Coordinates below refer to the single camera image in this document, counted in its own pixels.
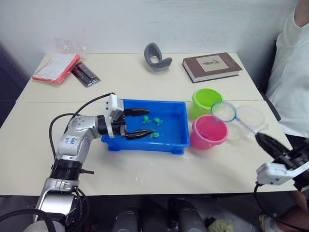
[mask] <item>pink bucket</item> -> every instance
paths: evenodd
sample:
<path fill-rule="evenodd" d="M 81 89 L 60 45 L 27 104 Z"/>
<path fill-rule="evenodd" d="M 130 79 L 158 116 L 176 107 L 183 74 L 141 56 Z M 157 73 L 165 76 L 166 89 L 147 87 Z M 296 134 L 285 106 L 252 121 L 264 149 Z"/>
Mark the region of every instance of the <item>pink bucket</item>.
<path fill-rule="evenodd" d="M 191 145 L 197 149 L 207 150 L 222 144 L 227 139 L 228 129 L 224 122 L 212 115 L 202 115 L 192 124 Z"/>

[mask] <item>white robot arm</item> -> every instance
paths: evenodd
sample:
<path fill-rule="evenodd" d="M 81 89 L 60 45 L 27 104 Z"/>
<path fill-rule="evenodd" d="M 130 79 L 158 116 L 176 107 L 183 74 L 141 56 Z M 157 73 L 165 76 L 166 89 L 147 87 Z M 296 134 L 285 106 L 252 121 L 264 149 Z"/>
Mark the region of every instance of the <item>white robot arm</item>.
<path fill-rule="evenodd" d="M 293 150 L 288 150 L 268 135 L 257 133 L 259 145 L 274 158 L 257 169 L 257 184 L 282 185 L 290 179 L 299 191 L 309 188 L 309 139 Z"/>
<path fill-rule="evenodd" d="M 126 130 L 126 116 L 149 113 L 146 109 L 124 109 L 123 100 L 111 94 L 101 116 L 75 116 L 59 141 L 55 162 L 46 179 L 36 209 L 49 213 L 57 231 L 73 228 L 80 218 L 76 217 L 79 199 L 75 193 L 79 186 L 79 175 L 94 174 L 82 169 L 91 141 L 102 135 L 125 137 L 127 140 L 145 137 L 153 130 Z M 45 222 L 34 216 L 34 223 L 25 232 L 48 231 Z"/>

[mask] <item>brown book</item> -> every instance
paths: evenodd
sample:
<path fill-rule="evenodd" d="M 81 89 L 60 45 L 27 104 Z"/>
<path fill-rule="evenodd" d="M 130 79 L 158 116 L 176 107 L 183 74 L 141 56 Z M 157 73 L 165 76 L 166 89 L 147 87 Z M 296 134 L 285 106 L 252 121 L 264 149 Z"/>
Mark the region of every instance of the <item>brown book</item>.
<path fill-rule="evenodd" d="M 185 58 L 183 67 L 193 83 L 237 76 L 242 70 L 226 52 Z"/>

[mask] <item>red packet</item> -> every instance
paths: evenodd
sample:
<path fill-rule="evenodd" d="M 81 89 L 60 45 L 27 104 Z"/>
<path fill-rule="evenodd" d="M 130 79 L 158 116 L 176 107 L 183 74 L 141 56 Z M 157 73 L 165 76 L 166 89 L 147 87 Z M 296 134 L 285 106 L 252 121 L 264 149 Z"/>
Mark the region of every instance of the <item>red packet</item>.
<path fill-rule="evenodd" d="M 79 54 L 54 54 L 46 65 L 32 75 L 32 79 L 60 84 L 80 58 Z"/>

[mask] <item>black cable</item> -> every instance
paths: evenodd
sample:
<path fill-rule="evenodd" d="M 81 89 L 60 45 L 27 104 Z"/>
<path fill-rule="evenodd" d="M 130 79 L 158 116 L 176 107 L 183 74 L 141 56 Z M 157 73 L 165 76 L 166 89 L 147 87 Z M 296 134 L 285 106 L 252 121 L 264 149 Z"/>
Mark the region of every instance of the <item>black cable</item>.
<path fill-rule="evenodd" d="M 82 111 L 86 106 L 88 106 L 89 104 L 91 104 L 91 103 L 93 103 L 93 102 L 95 102 L 95 101 L 97 101 L 97 100 L 99 100 L 99 99 L 108 97 L 108 96 L 110 96 L 111 94 L 115 94 L 115 93 L 113 93 L 113 92 L 112 92 L 112 93 L 107 93 L 107 94 L 101 95 L 101 96 L 99 96 L 99 97 L 96 97 L 96 98 L 94 98 L 94 99 L 92 99 L 92 100 L 86 102 L 86 103 L 85 103 L 84 105 L 82 105 L 82 107 L 79 108 L 75 113 L 78 114 L 79 112 L 81 112 L 81 111 Z M 67 124 L 66 129 L 64 130 L 64 132 L 67 132 L 67 130 L 68 130 L 68 125 L 69 125 L 69 124 Z"/>
<path fill-rule="evenodd" d="M 89 203 L 89 199 L 88 197 L 84 194 L 83 191 L 80 190 L 80 188 L 77 189 L 77 191 L 80 192 L 80 194 L 84 197 L 84 199 L 82 200 L 82 203 L 85 201 L 85 213 L 84 213 L 84 217 L 83 220 L 81 220 L 75 227 L 73 227 L 70 231 L 72 232 L 78 232 L 82 226 L 84 225 L 84 223 L 86 222 L 88 216 L 89 216 L 89 212 L 90 212 L 90 203 Z"/>
<path fill-rule="evenodd" d="M 10 212 L 8 214 L 1 216 L 0 222 L 2 222 L 3 220 L 5 220 L 7 218 L 17 216 L 17 215 L 22 215 L 22 214 L 38 215 L 40 218 L 42 218 L 45 221 L 48 232 L 56 232 L 55 226 L 54 226 L 51 218 L 48 216 L 47 213 L 45 213 L 44 211 L 39 210 L 39 209 L 22 209 L 22 210 L 13 211 L 13 212 Z"/>
<path fill-rule="evenodd" d="M 53 152 L 53 155 L 54 155 L 54 159 L 56 158 L 56 151 L 55 151 L 55 147 L 54 147 L 54 143 L 53 143 L 53 138 L 52 138 L 52 129 L 53 129 L 53 124 L 61 117 L 64 117 L 64 116 L 69 116 L 69 115 L 72 115 L 72 118 L 70 119 L 70 121 L 77 115 L 79 115 L 78 113 L 81 112 L 86 106 L 88 106 L 89 104 L 99 100 L 99 99 L 102 99 L 102 98 L 105 98 L 107 96 L 110 96 L 111 94 L 114 94 L 114 93 L 107 93 L 107 94 L 104 94 L 104 95 L 101 95 L 99 97 L 96 97 L 88 102 L 86 102 L 82 107 L 80 107 L 75 113 L 67 113 L 67 114 L 61 114 L 61 115 L 58 115 L 57 117 L 55 117 L 53 119 L 53 121 L 50 123 L 49 125 L 49 142 L 50 142 L 50 146 L 52 148 L 52 152 Z M 68 130 L 68 126 L 69 124 L 67 124 L 66 126 L 66 129 L 64 132 L 66 132 Z"/>
<path fill-rule="evenodd" d="M 52 152 L 53 152 L 53 155 L 54 155 L 54 159 L 56 158 L 56 151 L 55 151 L 55 147 L 54 147 L 54 143 L 53 143 L 53 137 L 52 137 L 52 130 L 53 130 L 53 124 L 61 117 L 64 117 L 64 116 L 68 116 L 68 115 L 73 115 L 73 117 L 75 117 L 77 114 L 74 114 L 74 113 L 67 113 L 67 114 L 61 114 L 61 115 L 58 115 L 57 117 L 55 117 L 53 119 L 53 121 L 50 123 L 49 125 L 49 143 L 50 143 L 50 146 L 52 147 Z"/>
<path fill-rule="evenodd" d="M 75 194 L 78 197 L 78 201 L 79 201 L 79 218 L 78 218 L 78 221 L 80 221 L 82 219 L 82 213 L 83 213 L 83 202 L 82 202 L 81 196 L 79 195 L 79 192 L 76 191 Z"/>
<path fill-rule="evenodd" d="M 262 206 L 260 200 L 259 200 L 258 197 L 257 197 L 257 189 L 258 189 L 260 186 L 262 186 L 262 185 L 256 183 L 256 186 L 255 186 L 255 188 L 254 188 L 253 194 L 254 194 L 254 198 L 255 198 L 257 204 L 260 206 L 261 210 L 263 210 L 263 211 L 264 211 L 268 216 L 270 216 L 272 219 L 274 219 L 275 221 L 277 221 L 277 222 L 279 222 L 279 223 L 281 223 L 281 224 L 283 224 L 283 225 L 286 225 L 286 226 L 288 226 L 288 227 L 291 227 L 291 228 L 293 228 L 293 229 L 295 229 L 295 230 L 307 231 L 307 230 L 301 229 L 301 228 L 299 228 L 299 227 L 297 227 L 297 226 L 293 226 L 293 225 L 290 225 L 290 224 L 288 224 L 288 223 L 285 223 L 284 221 L 281 221 L 280 219 L 278 219 L 278 218 L 272 216 L 272 214 L 271 214 L 270 212 L 268 212 L 268 211 Z"/>

